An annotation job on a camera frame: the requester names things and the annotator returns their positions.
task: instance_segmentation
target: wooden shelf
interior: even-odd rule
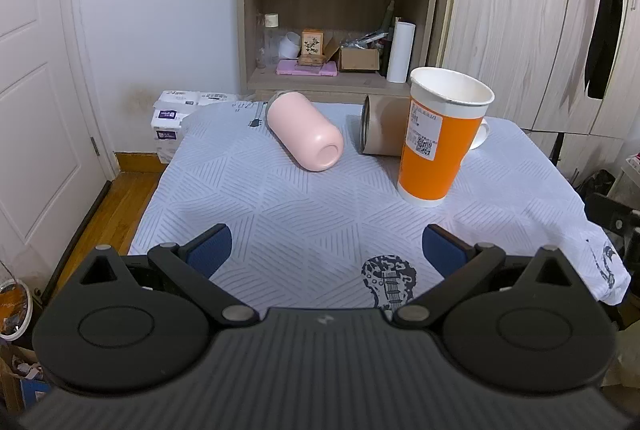
[[[408,96],[409,84],[393,84],[378,73],[340,73],[337,76],[285,76],[275,67],[256,69],[249,78],[250,90],[319,90]]]

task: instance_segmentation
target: pink bottle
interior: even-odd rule
[[[267,124],[307,170],[331,168],[342,155],[340,130],[299,92],[276,94],[267,105]]]

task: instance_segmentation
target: door frame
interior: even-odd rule
[[[89,136],[94,138],[100,152],[98,159],[100,160],[102,171],[108,180],[112,180],[119,174],[120,168],[98,106],[94,76],[84,39],[80,0],[60,0],[60,11],[66,53],[82,116],[89,131]]]

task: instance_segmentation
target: black scarf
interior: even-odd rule
[[[584,68],[584,87],[590,98],[601,100],[607,88],[622,21],[622,0],[600,0]]]

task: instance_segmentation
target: white handle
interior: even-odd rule
[[[480,127],[476,132],[476,137],[471,143],[471,147],[469,148],[469,150],[478,148],[480,145],[482,145],[482,143],[486,141],[487,137],[489,137],[489,124],[486,122],[485,118],[482,118],[482,123],[480,123]]]

